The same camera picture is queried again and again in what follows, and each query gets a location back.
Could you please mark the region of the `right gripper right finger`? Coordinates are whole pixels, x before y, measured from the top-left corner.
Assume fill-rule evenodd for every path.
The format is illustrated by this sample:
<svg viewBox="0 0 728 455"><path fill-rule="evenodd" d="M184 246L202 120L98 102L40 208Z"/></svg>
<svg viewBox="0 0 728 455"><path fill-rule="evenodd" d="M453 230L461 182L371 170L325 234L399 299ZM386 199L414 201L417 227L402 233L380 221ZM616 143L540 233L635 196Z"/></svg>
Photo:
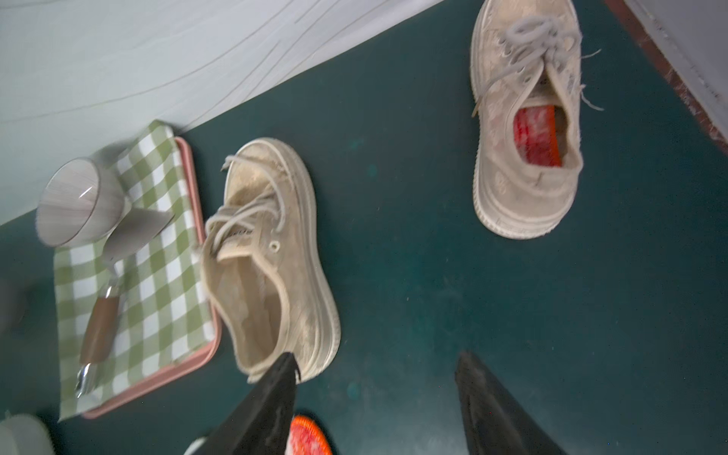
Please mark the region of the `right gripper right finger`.
<svg viewBox="0 0 728 455"><path fill-rule="evenodd" d="M469 453L564 452L472 352L460 354L455 382Z"/></svg>

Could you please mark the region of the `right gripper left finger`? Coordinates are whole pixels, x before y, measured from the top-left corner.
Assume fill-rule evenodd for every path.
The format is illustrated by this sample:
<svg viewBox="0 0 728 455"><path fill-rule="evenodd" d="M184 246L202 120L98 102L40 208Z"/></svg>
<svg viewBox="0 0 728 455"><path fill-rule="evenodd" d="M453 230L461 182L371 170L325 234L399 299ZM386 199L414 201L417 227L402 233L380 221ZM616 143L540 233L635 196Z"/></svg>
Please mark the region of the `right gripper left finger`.
<svg viewBox="0 0 728 455"><path fill-rule="evenodd" d="M295 356L280 355L246 398L191 454L284 454L288 442L297 379Z"/></svg>

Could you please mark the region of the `pink speckled bowl on cloth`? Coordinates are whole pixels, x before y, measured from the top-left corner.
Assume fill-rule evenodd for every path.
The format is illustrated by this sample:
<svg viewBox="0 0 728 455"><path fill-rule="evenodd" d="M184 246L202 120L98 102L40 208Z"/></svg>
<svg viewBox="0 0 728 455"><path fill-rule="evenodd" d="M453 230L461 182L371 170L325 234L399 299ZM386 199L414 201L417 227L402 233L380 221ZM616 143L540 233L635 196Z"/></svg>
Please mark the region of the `pink speckled bowl on cloth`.
<svg viewBox="0 0 728 455"><path fill-rule="evenodd" d="M74 248L110 234L131 210L119 178L94 160L69 161L43 190L35 227L50 248Z"/></svg>

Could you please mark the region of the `red patterned insole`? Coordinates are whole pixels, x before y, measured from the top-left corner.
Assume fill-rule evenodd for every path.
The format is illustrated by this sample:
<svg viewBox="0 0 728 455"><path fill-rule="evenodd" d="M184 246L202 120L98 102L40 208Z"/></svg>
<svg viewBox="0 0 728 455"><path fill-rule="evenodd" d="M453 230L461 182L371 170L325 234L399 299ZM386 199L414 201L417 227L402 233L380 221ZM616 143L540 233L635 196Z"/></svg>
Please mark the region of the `red patterned insole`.
<svg viewBox="0 0 728 455"><path fill-rule="evenodd" d="M561 167L557 108L541 105L521 108L513 121L514 141L521 158L528 164Z"/></svg>
<svg viewBox="0 0 728 455"><path fill-rule="evenodd" d="M333 455L326 435L316 421L296 415L290 425L285 455Z"/></svg>

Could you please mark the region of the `beige sneaker one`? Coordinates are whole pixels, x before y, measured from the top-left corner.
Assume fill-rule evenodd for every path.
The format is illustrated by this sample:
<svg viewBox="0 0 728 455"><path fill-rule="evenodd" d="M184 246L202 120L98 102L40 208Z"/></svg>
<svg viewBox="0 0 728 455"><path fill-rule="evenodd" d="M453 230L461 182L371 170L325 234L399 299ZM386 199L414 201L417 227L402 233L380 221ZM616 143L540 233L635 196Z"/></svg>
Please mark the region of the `beige sneaker one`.
<svg viewBox="0 0 728 455"><path fill-rule="evenodd" d="M320 375L339 350L339 312L317 239L317 201L295 150L257 138L226 157L224 203L206 223L201 273L231 335L238 369L259 381L282 354L297 381Z"/></svg>
<svg viewBox="0 0 728 455"><path fill-rule="evenodd" d="M480 9L470 47L480 125L473 201L502 237L543 236L574 203L586 102L581 42L569 0L490 0Z"/></svg>

